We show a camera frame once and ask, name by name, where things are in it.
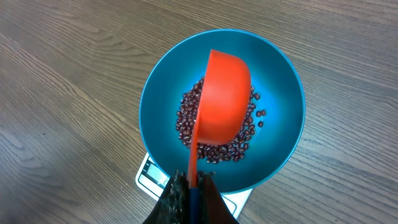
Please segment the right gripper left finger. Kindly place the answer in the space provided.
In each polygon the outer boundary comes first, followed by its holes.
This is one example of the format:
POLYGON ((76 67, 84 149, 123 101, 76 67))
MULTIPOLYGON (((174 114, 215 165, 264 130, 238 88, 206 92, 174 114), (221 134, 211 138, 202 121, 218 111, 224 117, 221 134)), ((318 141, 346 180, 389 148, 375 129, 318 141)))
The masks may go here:
POLYGON ((154 209, 143 224, 188 223, 188 180, 184 172, 170 177, 154 209))

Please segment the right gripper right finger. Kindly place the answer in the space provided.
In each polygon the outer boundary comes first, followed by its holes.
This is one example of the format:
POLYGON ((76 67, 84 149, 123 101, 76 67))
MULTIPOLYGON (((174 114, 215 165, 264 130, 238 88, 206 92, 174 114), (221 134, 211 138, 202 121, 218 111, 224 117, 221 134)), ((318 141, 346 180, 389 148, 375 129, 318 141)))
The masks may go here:
POLYGON ((200 190, 200 224, 239 224, 226 206, 218 192, 212 174, 198 173, 198 188, 200 190))

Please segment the red measuring scoop blue handle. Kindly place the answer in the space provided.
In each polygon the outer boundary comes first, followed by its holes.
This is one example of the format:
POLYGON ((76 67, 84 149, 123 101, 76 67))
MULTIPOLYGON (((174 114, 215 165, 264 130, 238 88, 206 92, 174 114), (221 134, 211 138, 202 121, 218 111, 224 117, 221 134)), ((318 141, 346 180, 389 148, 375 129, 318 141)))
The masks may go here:
POLYGON ((210 50, 188 163, 189 222, 198 223, 197 144, 222 145, 237 135, 251 94, 246 63, 231 54, 210 50))

